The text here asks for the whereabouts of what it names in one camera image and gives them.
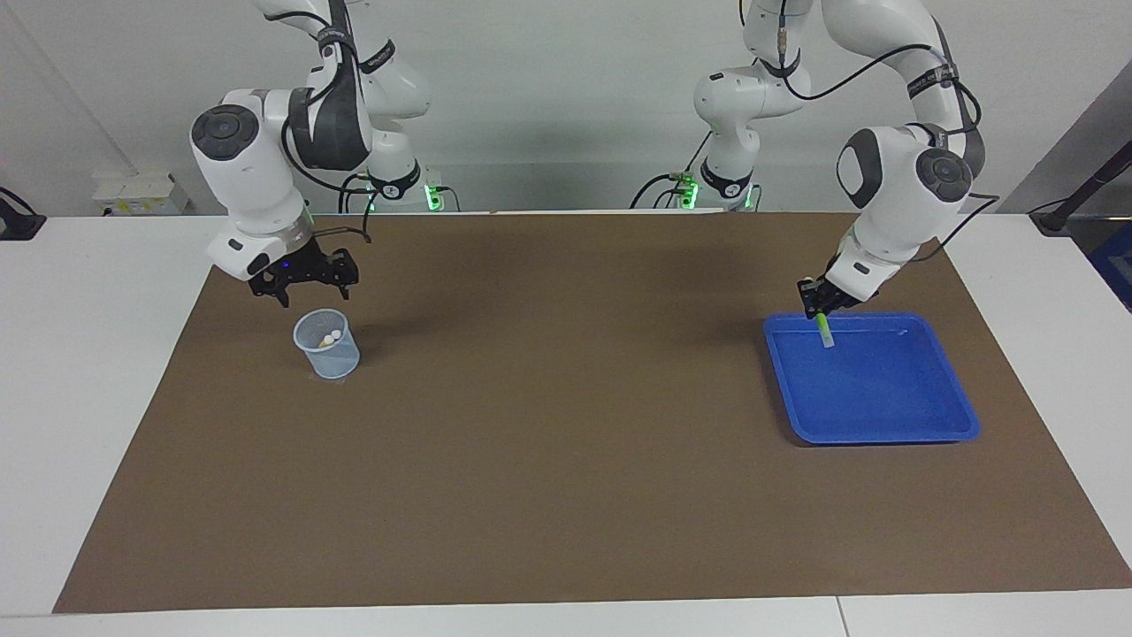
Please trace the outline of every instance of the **brown paper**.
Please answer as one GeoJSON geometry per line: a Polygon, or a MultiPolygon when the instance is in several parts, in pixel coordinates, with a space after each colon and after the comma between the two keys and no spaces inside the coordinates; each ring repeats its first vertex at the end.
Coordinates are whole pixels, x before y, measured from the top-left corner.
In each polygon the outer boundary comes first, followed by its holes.
{"type": "Polygon", "coordinates": [[[851,219],[381,217],[289,310],[214,270],[55,612],[1132,586],[945,256],[860,309],[927,318],[981,437],[792,434],[762,321],[851,219]]]}

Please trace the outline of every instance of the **plastic tray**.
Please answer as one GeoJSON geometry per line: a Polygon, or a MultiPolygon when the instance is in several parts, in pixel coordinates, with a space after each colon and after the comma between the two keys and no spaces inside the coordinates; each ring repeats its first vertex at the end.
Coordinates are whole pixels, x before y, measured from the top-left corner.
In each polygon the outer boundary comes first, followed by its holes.
{"type": "Polygon", "coordinates": [[[779,313],[763,326],[794,431],[814,445],[961,442],[979,422],[943,347],[915,313],[779,313]]]}

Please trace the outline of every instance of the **cable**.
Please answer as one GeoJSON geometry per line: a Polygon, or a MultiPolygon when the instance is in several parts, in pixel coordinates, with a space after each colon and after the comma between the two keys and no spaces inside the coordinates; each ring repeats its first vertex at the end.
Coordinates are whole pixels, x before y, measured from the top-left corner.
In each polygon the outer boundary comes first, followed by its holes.
{"type": "Polygon", "coordinates": [[[338,214],[346,214],[350,212],[351,195],[346,192],[346,188],[349,188],[350,183],[353,183],[357,179],[362,179],[362,177],[360,174],[351,174],[342,181],[342,187],[338,189],[338,214]]]}
{"type": "Polygon", "coordinates": [[[711,139],[711,130],[707,131],[707,135],[704,135],[704,140],[700,141],[700,147],[696,148],[696,154],[692,155],[692,158],[688,160],[688,165],[684,166],[684,172],[692,170],[692,164],[696,163],[696,160],[700,157],[700,153],[702,153],[704,150],[704,146],[707,145],[707,139],[711,139]]]}
{"type": "Polygon", "coordinates": [[[761,183],[754,183],[751,187],[758,188],[758,198],[755,199],[755,209],[754,209],[754,212],[758,212],[758,206],[763,203],[763,186],[761,183]]]}
{"type": "Polygon", "coordinates": [[[937,255],[941,251],[943,251],[943,248],[947,247],[947,243],[950,243],[951,240],[954,239],[955,235],[959,234],[959,232],[963,227],[966,227],[968,223],[970,223],[971,221],[974,221],[976,216],[978,216],[979,214],[981,214],[983,210],[985,210],[986,208],[988,208],[988,207],[993,206],[994,204],[998,203],[1000,200],[1002,200],[1002,197],[1000,197],[998,195],[980,195],[978,192],[971,192],[969,196],[972,197],[972,198],[976,198],[976,199],[986,199],[987,203],[980,205],[979,207],[975,208],[975,212],[968,214],[967,218],[964,218],[962,221],[962,223],[960,223],[954,230],[951,231],[950,234],[947,234],[946,239],[944,239],[934,250],[932,250],[932,253],[929,253],[927,256],[924,256],[924,257],[920,257],[920,258],[914,258],[914,259],[909,260],[908,262],[924,262],[926,260],[931,260],[935,255],[937,255]]]}
{"type": "Polygon", "coordinates": [[[369,242],[369,210],[374,209],[374,203],[377,200],[377,190],[369,196],[369,200],[366,201],[366,212],[361,215],[361,233],[366,236],[366,242],[369,242]]]}
{"type": "MultiPolygon", "coordinates": [[[[907,53],[908,51],[915,51],[915,50],[932,51],[933,46],[929,46],[927,44],[904,44],[903,46],[893,49],[887,53],[881,55],[880,58],[873,60],[872,62],[868,62],[867,64],[860,67],[859,69],[856,70],[856,72],[842,79],[841,81],[834,84],[831,88],[822,91],[821,93],[817,93],[815,95],[803,95],[801,93],[795,91],[794,86],[790,84],[789,75],[782,76],[782,81],[786,84],[787,91],[789,91],[791,95],[804,102],[813,102],[814,100],[821,100],[822,97],[829,96],[831,93],[843,88],[847,84],[857,79],[861,75],[865,75],[868,70],[871,70],[876,64],[882,63],[884,60],[887,60],[893,55],[899,55],[900,53],[907,53]]],[[[786,68],[786,53],[779,53],[779,66],[781,68],[786,68]]]]}
{"type": "Polygon", "coordinates": [[[460,205],[460,192],[456,191],[452,186],[437,186],[437,192],[452,192],[452,196],[456,199],[456,212],[464,212],[464,208],[460,205]]]}
{"type": "Polygon", "coordinates": [[[1022,214],[1023,215],[1034,214],[1035,212],[1038,212],[1040,209],[1045,209],[1047,207],[1055,206],[1055,205],[1061,205],[1061,204],[1067,201],[1070,198],[1072,198],[1072,197],[1065,197],[1064,199],[1057,199],[1056,201],[1049,201],[1047,204],[1041,204],[1038,207],[1036,207],[1036,208],[1034,208],[1034,209],[1031,209],[1029,212],[1023,212],[1022,214]]]}
{"type": "MultiPolygon", "coordinates": [[[[782,8],[779,11],[779,28],[780,29],[784,29],[786,28],[786,3],[787,3],[787,0],[782,0],[782,8]]],[[[782,76],[782,81],[783,81],[783,84],[786,84],[787,91],[789,91],[791,95],[794,95],[795,97],[797,97],[799,100],[803,100],[805,102],[812,102],[814,100],[821,100],[822,97],[825,97],[825,96],[830,95],[834,91],[838,91],[838,89],[844,87],[847,84],[849,84],[850,81],[857,79],[858,77],[860,77],[861,75],[864,75],[865,72],[867,72],[869,69],[872,69],[876,64],[883,62],[884,60],[887,60],[889,58],[891,58],[893,55],[899,55],[900,53],[907,53],[908,51],[914,51],[914,50],[924,50],[924,51],[928,51],[928,52],[935,52],[936,49],[935,49],[935,46],[932,46],[929,44],[904,44],[903,46],[899,46],[897,49],[893,49],[893,50],[889,51],[887,53],[881,55],[880,58],[877,58],[877,59],[868,62],[867,64],[865,64],[861,68],[857,69],[857,71],[854,72],[852,75],[850,75],[849,77],[847,77],[847,78],[842,79],[841,81],[834,84],[833,87],[831,87],[831,88],[829,88],[826,91],[822,91],[821,93],[817,93],[815,95],[803,95],[801,93],[798,93],[797,91],[795,91],[794,86],[790,84],[790,75],[789,74],[786,74],[786,75],[782,76]]],[[[779,68],[786,69],[786,50],[784,50],[784,46],[779,50],[779,68]]],[[[946,130],[946,131],[944,131],[944,134],[945,135],[962,135],[962,134],[971,132],[971,131],[976,130],[979,127],[979,124],[983,122],[983,105],[979,103],[978,97],[975,96],[975,93],[972,93],[971,89],[968,88],[966,84],[963,84],[959,79],[954,79],[953,81],[955,84],[955,87],[960,91],[960,93],[962,93],[962,95],[966,95],[967,98],[970,100],[971,105],[975,107],[975,119],[974,119],[974,121],[971,121],[971,123],[968,123],[967,126],[964,126],[962,128],[958,128],[955,130],[946,130]]]]}
{"type": "Polygon", "coordinates": [[[28,203],[25,201],[23,198],[20,198],[19,195],[17,195],[16,192],[12,192],[8,188],[5,188],[3,186],[0,186],[0,192],[3,192],[9,199],[18,203],[22,207],[26,208],[27,212],[31,212],[32,214],[38,214],[37,212],[35,212],[35,208],[33,208],[31,205],[28,205],[28,203]]]}
{"type": "Polygon", "coordinates": [[[943,131],[944,135],[966,135],[968,132],[975,131],[976,129],[978,129],[979,124],[983,123],[983,104],[979,103],[979,100],[978,97],[975,96],[975,93],[971,93],[971,89],[968,88],[966,84],[963,84],[958,79],[955,80],[955,88],[959,88],[959,92],[966,95],[967,98],[971,101],[971,106],[975,107],[975,119],[962,128],[957,128],[955,130],[944,130],[943,131]]]}
{"type": "MultiPolygon", "coordinates": [[[[702,153],[703,149],[704,149],[704,146],[707,145],[707,139],[711,139],[711,134],[712,134],[712,131],[709,130],[707,134],[704,135],[704,140],[700,141],[700,147],[696,148],[696,152],[692,155],[692,158],[688,160],[688,165],[684,166],[684,172],[692,172],[692,165],[696,163],[697,158],[700,158],[700,153],[702,153]]],[[[672,198],[674,197],[675,197],[675,195],[668,197],[668,200],[664,203],[664,207],[669,207],[669,206],[672,205],[672,198]]]]}
{"type": "Polygon", "coordinates": [[[326,28],[329,28],[331,26],[331,23],[326,21],[326,18],[324,18],[323,16],[311,14],[310,11],[286,11],[275,16],[264,16],[264,17],[267,18],[267,21],[269,23],[285,20],[288,18],[310,18],[326,28]]]}
{"type": "Polygon", "coordinates": [[[653,186],[655,186],[657,183],[660,183],[661,181],[663,181],[666,179],[669,180],[669,181],[676,181],[675,179],[672,179],[672,177],[670,174],[658,174],[658,175],[653,177],[652,179],[649,180],[648,183],[645,183],[640,190],[637,190],[637,195],[635,197],[633,197],[633,203],[629,204],[629,209],[633,209],[633,208],[636,207],[636,204],[641,201],[641,197],[643,197],[644,193],[649,191],[649,188],[652,188],[653,186]]]}
{"type": "Polygon", "coordinates": [[[359,230],[357,227],[351,227],[349,225],[338,225],[337,227],[327,227],[326,230],[318,230],[317,232],[312,233],[311,236],[320,239],[323,236],[333,236],[334,234],[345,234],[345,233],[361,234],[361,238],[366,239],[367,243],[374,242],[374,239],[369,234],[367,234],[365,230],[359,230]]]}
{"type": "Polygon", "coordinates": [[[660,193],[660,196],[657,197],[657,200],[653,201],[653,204],[652,204],[653,209],[660,209],[660,199],[664,198],[664,195],[671,195],[668,198],[668,203],[664,204],[666,208],[671,207],[671,205],[672,205],[672,196],[676,196],[676,195],[679,195],[679,193],[680,193],[679,188],[672,188],[671,190],[664,190],[663,192],[660,193]]]}

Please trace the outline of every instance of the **green marker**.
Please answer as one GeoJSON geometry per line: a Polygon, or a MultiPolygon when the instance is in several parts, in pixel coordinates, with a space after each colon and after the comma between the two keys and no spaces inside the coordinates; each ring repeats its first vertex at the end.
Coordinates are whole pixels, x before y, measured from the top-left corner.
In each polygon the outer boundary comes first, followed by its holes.
{"type": "Polygon", "coordinates": [[[825,313],[817,313],[817,332],[822,335],[822,345],[825,350],[833,347],[833,333],[830,330],[830,320],[825,317],[825,313]]]}

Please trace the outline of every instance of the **white table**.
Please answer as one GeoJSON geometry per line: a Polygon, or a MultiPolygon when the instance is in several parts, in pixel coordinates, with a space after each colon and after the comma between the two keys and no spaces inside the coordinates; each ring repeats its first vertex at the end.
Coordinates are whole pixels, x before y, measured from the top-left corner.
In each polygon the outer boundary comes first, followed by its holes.
{"type": "MultiPolygon", "coordinates": [[[[0,243],[0,635],[1132,635],[1132,591],[43,617],[157,388],[220,223],[52,218],[32,242],[0,243]]],[[[1026,217],[979,218],[947,251],[1129,559],[1132,315],[1071,240],[1026,217]]]]}

